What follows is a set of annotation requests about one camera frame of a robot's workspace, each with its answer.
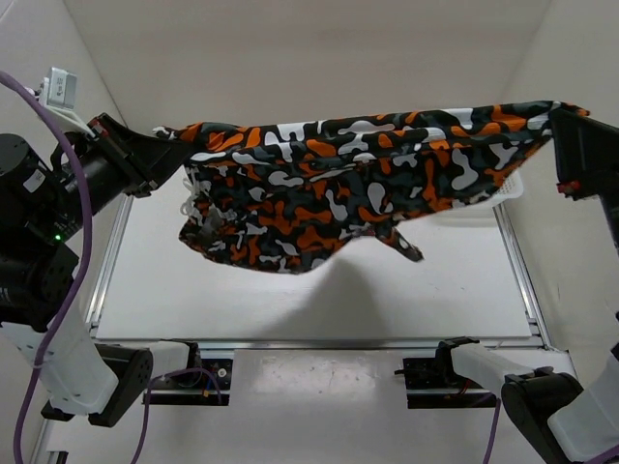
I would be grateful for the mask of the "orange black camouflage shorts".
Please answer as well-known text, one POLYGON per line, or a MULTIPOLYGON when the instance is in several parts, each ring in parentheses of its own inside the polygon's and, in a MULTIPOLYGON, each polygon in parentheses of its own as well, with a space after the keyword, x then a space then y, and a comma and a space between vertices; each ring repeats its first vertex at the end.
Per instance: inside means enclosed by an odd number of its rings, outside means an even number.
POLYGON ((218 264, 302 274, 371 237, 412 262, 400 223, 481 204, 551 138, 561 101, 240 127, 156 127, 187 142, 180 241, 218 264))

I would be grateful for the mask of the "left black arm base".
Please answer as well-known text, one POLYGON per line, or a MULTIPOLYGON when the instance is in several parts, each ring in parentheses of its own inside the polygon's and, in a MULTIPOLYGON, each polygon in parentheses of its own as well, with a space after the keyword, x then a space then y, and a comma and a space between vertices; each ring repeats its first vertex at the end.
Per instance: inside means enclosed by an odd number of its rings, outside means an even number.
POLYGON ((163 376, 151 389, 150 405, 227 406, 230 400, 233 355, 190 344, 188 368, 200 371, 163 376))

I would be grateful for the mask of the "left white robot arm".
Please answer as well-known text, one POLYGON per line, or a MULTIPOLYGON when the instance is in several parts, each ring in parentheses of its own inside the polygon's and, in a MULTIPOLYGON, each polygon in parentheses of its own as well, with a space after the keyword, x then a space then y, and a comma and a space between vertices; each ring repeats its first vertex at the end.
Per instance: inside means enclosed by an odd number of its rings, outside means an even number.
MULTIPOLYGON (((191 144, 146 136, 107 115, 90 133, 69 134, 91 208, 120 195, 148 196, 188 160, 191 144)), ((63 311, 76 281, 68 240, 83 227, 77 179, 59 152, 44 162, 19 135, 1 137, 1 331, 40 370, 48 392, 42 414, 84 416, 110 427, 149 382, 169 374, 182 387, 199 382, 197 346, 180 340, 137 348, 94 342, 76 310, 63 311)))

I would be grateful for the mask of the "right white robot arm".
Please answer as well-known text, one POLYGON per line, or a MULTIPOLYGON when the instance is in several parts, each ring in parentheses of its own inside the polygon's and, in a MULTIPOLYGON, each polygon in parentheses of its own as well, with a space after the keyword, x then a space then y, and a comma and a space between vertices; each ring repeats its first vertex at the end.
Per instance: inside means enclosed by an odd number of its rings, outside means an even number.
MULTIPOLYGON (((613 238, 618 236, 618 130, 557 109, 550 116, 559 181, 573 200, 600 198, 613 238)), ((498 410, 546 463, 618 460, 618 350, 587 388, 568 373, 511 362, 479 341, 439 343, 434 374, 445 386, 470 379, 493 394, 498 410)))

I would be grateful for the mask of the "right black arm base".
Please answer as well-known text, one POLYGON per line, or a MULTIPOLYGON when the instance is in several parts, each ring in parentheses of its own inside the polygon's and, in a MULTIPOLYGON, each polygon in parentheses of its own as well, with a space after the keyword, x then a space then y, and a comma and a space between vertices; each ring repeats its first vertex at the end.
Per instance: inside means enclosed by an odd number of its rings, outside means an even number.
POLYGON ((409 410, 494 408, 496 396, 468 378, 448 378, 432 358, 401 361, 394 375, 403 381, 409 410))

